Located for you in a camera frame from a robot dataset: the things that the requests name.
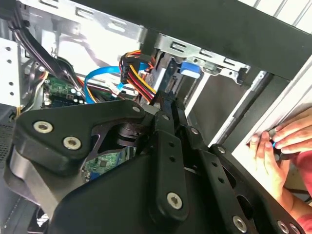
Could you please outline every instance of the fingernail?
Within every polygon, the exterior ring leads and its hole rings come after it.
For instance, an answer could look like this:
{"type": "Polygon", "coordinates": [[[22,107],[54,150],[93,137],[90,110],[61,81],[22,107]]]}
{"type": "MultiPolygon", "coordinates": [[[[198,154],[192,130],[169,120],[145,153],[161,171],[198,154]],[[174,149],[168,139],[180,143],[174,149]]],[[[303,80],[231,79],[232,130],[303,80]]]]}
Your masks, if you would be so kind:
{"type": "Polygon", "coordinates": [[[282,130],[282,126],[277,126],[277,127],[275,128],[275,131],[280,131],[280,130],[282,130]]]}
{"type": "Polygon", "coordinates": [[[258,136],[253,135],[250,141],[252,141],[252,142],[258,142],[258,136]]]}
{"type": "Polygon", "coordinates": [[[268,139],[269,138],[269,133],[268,132],[263,132],[261,137],[262,137],[262,139],[268,139]]]}
{"type": "Polygon", "coordinates": [[[270,142],[265,142],[265,147],[266,148],[271,148],[272,147],[272,144],[270,142]]]}
{"type": "Polygon", "coordinates": [[[273,136],[272,140],[278,142],[279,140],[281,140],[281,138],[278,135],[275,135],[273,136]]]}
{"type": "Polygon", "coordinates": [[[291,153],[291,151],[287,147],[282,148],[281,151],[283,154],[290,154],[291,153]]]}
{"type": "Polygon", "coordinates": [[[275,148],[278,149],[278,150],[281,149],[281,148],[282,148],[282,147],[281,147],[281,144],[276,143],[276,144],[275,144],[275,148]]]}

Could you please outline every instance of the black wire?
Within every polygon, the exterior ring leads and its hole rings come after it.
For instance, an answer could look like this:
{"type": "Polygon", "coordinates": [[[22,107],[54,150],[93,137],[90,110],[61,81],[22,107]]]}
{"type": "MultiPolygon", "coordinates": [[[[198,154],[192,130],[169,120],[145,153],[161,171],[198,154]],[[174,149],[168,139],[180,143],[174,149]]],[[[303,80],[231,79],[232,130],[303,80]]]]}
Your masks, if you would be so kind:
{"type": "Polygon", "coordinates": [[[64,72],[59,67],[58,63],[52,56],[40,45],[40,43],[30,34],[28,29],[24,25],[24,21],[20,12],[20,5],[17,2],[13,21],[9,22],[15,38],[21,42],[28,53],[34,57],[47,71],[55,77],[61,78],[64,76],[64,72]]]}

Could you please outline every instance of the finger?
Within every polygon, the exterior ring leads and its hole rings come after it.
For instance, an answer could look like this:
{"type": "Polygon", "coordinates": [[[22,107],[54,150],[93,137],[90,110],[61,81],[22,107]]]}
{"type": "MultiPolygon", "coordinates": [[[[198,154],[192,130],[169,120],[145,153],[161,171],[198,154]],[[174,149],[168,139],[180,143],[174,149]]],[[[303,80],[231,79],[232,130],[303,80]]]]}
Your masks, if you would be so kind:
{"type": "Polygon", "coordinates": [[[261,170],[264,169],[264,145],[265,142],[269,141],[269,133],[268,132],[264,132],[262,133],[261,136],[261,140],[258,146],[258,150],[256,153],[256,166],[257,166],[257,170],[261,170]]]}
{"type": "Polygon", "coordinates": [[[287,176],[289,171],[291,161],[290,160],[281,160],[279,164],[279,168],[283,171],[283,173],[287,176]]]}
{"type": "Polygon", "coordinates": [[[312,116],[307,116],[305,118],[299,119],[295,122],[290,123],[285,128],[277,132],[276,135],[273,136],[273,140],[275,142],[278,142],[281,139],[284,139],[285,137],[289,136],[290,134],[295,133],[310,125],[312,125],[312,116]]]}
{"type": "Polygon", "coordinates": [[[302,141],[308,140],[312,138],[312,126],[303,128],[295,133],[290,134],[284,139],[280,140],[275,144],[275,148],[281,149],[283,147],[294,145],[296,143],[300,143],[302,141]]]}
{"type": "Polygon", "coordinates": [[[265,142],[264,166],[270,175],[275,175],[280,170],[275,161],[272,144],[269,141],[265,142]]]}
{"type": "Polygon", "coordinates": [[[275,130],[276,131],[280,131],[282,130],[284,127],[286,127],[287,125],[289,125],[290,123],[293,123],[297,120],[300,120],[302,118],[305,118],[307,116],[309,116],[311,114],[312,108],[309,108],[307,110],[305,110],[304,112],[301,112],[300,114],[296,115],[295,117],[283,122],[282,124],[278,125],[275,130]]]}
{"type": "Polygon", "coordinates": [[[294,145],[289,145],[281,149],[282,153],[284,154],[294,154],[294,153],[306,152],[310,150],[312,150],[312,139],[305,140],[303,142],[300,142],[294,145]]]}
{"type": "Polygon", "coordinates": [[[254,135],[252,136],[250,142],[249,142],[249,156],[251,157],[252,161],[256,161],[256,153],[258,148],[258,136],[254,135]]]}

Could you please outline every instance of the silver screw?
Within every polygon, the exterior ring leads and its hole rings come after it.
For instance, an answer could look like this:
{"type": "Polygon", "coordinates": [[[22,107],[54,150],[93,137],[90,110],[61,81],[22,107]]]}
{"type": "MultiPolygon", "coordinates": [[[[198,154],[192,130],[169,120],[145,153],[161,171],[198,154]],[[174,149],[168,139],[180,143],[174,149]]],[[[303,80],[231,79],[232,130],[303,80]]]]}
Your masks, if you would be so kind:
{"type": "Polygon", "coordinates": [[[163,117],[165,120],[169,120],[169,117],[166,116],[166,115],[162,115],[162,117],[163,117]]]}
{"type": "Polygon", "coordinates": [[[225,154],[225,149],[223,149],[221,146],[218,146],[218,150],[220,153],[225,154]]]}
{"type": "Polygon", "coordinates": [[[278,224],[279,228],[283,231],[283,233],[285,233],[285,234],[289,233],[288,227],[286,227],[286,225],[282,221],[278,221],[277,224],[278,224]]]}
{"type": "Polygon", "coordinates": [[[53,130],[52,124],[46,121],[37,121],[33,127],[39,133],[50,133],[53,130]]]}
{"type": "Polygon", "coordinates": [[[182,208],[182,199],[179,197],[178,194],[172,192],[168,193],[167,201],[169,205],[171,205],[176,210],[180,210],[182,208]]]}
{"type": "Polygon", "coordinates": [[[77,150],[81,147],[81,141],[74,136],[68,136],[63,140],[63,145],[69,150],[77,150]]]}
{"type": "Polygon", "coordinates": [[[236,228],[241,232],[241,233],[246,233],[247,232],[247,226],[245,222],[242,220],[241,217],[235,215],[233,217],[233,224],[236,226],[236,228]]]}
{"type": "Polygon", "coordinates": [[[301,234],[300,231],[297,229],[297,227],[295,225],[293,225],[292,223],[289,224],[290,227],[293,229],[293,231],[296,233],[296,234],[301,234]]]}
{"type": "Polygon", "coordinates": [[[140,112],[140,109],[137,108],[136,106],[133,106],[132,109],[133,109],[134,111],[136,111],[136,112],[140,112]]]}
{"type": "Polygon", "coordinates": [[[192,128],[191,131],[196,135],[198,134],[198,131],[195,128],[192,128]]]}

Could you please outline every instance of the hand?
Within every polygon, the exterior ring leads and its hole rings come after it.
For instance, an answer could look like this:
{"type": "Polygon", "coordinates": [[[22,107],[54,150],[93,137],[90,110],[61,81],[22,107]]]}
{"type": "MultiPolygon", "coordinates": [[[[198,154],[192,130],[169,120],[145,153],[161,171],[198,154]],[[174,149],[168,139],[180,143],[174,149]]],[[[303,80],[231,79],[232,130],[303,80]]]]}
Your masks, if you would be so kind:
{"type": "Polygon", "coordinates": [[[284,154],[312,150],[312,108],[275,128],[275,148],[284,154]]]}
{"type": "Polygon", "coordinates": [[[249,146],[248,171],[277,201],[282,197],[283,186],[286,181],[290,161],[281,161],[278,165],[273,154],[269,133],[264,132],[260,143],[257,136],[253,136],[249,146]]]}

